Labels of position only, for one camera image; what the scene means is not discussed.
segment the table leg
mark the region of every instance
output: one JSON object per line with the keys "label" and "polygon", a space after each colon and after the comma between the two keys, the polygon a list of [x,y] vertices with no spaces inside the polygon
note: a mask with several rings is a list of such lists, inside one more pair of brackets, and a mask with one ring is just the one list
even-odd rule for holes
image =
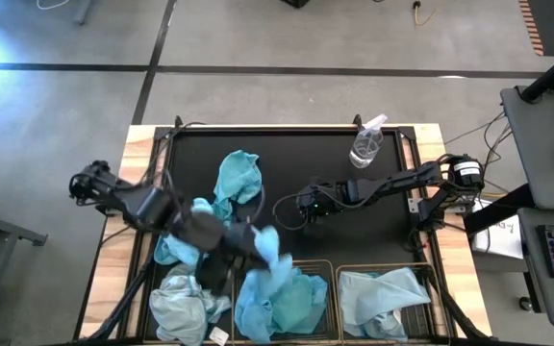
{"label": "table leg", "polygon": [[48,235],[41,235],[34,231],[27,230],[22,227],[18,227],[6,221],[0,220],[0,232],[9,233],[11,235],[17,235],[21,239],[31,240],[34,245],[42,246],[46,242]]}

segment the light blue towel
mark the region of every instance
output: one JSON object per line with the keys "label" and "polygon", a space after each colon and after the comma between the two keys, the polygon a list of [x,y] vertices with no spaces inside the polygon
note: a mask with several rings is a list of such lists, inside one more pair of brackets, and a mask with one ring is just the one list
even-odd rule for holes
{"label": "light blue towel", "polygon": [[227,224],[232,221],[232,202],[245,204],[260,192],[262,174],[256,161],[258,155],[242,150],[230,153],[219,166],[219,176],[213,193],[215,216]]}
{"label": "light blue towel", "polygon": [[339,286],[343,330],[354,336],[407,341],[398,310],[431,302],[410,268],[381,276],[342,272]]}
{"label": "light blue towel", "polygon": [[185,264],[172,268],[159,289],[149,297],[149,308],[160,327],[162,341],[180,340],[185,345],[200,345],[209,323],[216,323],[221,312],[231,307],[230,298],[215,298],[196,282],[193,267]]}
{"label": "light blue towel", "polygon": [[279,236],[273,227],[256,234],[255,245],[269,270],[251,270],[239,292],[235,323],[241,334],[258,343],[275,333],[310,334],[326,310],[328,284],[318,276],[292,268],[292,257],[279,257]]}
{"label": "light blue towel", "polygon": [[[262,174],[256,165],[258,155],[238,150],[229,154],[219,166],[219,176],[215,184],[215,200],[211,206],[204,198],[193,200],[191,212],[204,211],[214,214],[229,225],[232,221],[232,201],[245,204],[254,198],[262,187]],[[199,252],[173,235],[162,236],[155,247],[155,262],[169,265],[177,260],[195,266]]]}

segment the spray bottle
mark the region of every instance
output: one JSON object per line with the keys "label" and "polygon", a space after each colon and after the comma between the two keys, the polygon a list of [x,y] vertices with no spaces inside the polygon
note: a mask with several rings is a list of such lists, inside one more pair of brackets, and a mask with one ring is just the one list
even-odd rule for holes
{"label": "spray bottle", "polygon": [[388,117],[380,114],[367,122],[365,128],[356,135],[352,150],[350,150],[350,160],[357,168],[365,168],[375,159],[384,139],[382,125],[386,120]]}

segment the black desk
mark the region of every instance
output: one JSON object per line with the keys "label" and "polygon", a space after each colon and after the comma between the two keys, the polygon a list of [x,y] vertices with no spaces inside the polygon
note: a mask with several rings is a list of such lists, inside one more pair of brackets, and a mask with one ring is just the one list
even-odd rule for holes
{"label": "black desk", "polygon": [[465,225],[470,234],[475,234],[518,213],[530,250],[524,277],[533,308],[535,312],[546,311],[554,325],[554,279],[548,275],[534,230],[537,225],[554,224],[554,91],[529,104],[520,98],[518,89],[503,89],[501,98],[527,184],[469,215]]}

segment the black floor stripe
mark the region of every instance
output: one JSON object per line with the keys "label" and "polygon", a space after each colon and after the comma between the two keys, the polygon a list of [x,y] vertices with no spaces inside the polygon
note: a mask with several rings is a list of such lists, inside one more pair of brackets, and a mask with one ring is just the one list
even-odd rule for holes
{"label": "black floor stripe", "polygon": [[296,76],[366,76],[366,77],[444,77],[488,79],[536,79],[543,72],[535,71],[463,71],[390,68],[339,67],[273,67],[273,66],[158,66],[161,73],[226,74],[226,75],[296,75]]}
{"label": "black floor stripe", "polygon": [[149,69],[144,76],[144,82],[142,82],[142,88],[140,89],[140,97],[136,103],[136,109],[134,110],[134,116],[132,117],[132,125],[140,125],[142,118],[144,117],[144,111],[146,110],[146,104],[149,101],[149,94],[151,93],[151,87],[153,86],[153,80],[155,80],[155,73],[160,63],[160,57],[164,49],[165,37],[168,35],[168,28],[170,27],[170,19],[174,12],[174,6],[177,0],[168,0],[168,4],[165,7],[164,17],[162,18],[162,25],[158,37],[155,40],[155,47],[153,48],[153,54],[151,54],[151,62],[149,63]]}
{"label": "black floor stripe", "polygon": [[0,70],[10,71],[144,72],[148,68],[140,64],[0,62]]}

